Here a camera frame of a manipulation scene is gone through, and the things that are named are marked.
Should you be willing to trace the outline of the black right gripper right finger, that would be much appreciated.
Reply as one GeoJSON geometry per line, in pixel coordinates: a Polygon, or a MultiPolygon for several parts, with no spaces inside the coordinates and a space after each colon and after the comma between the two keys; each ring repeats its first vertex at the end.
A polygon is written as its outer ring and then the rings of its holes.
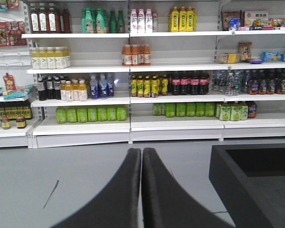
{"type": "Polygon", "coordinates": [[[231,227],[185,191],[154,148],[143,150],[142,162],[142,209],[146,228],[231,227]]]}

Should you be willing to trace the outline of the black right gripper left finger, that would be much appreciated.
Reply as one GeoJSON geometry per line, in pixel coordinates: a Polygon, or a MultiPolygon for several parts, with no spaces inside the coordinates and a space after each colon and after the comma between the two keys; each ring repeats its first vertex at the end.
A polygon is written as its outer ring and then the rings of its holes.
{"type": "Polygon", "coordinates": [[[141,150],[130,148],[106,186],[55,228],[136,228],[141,176],[141,150]]]}

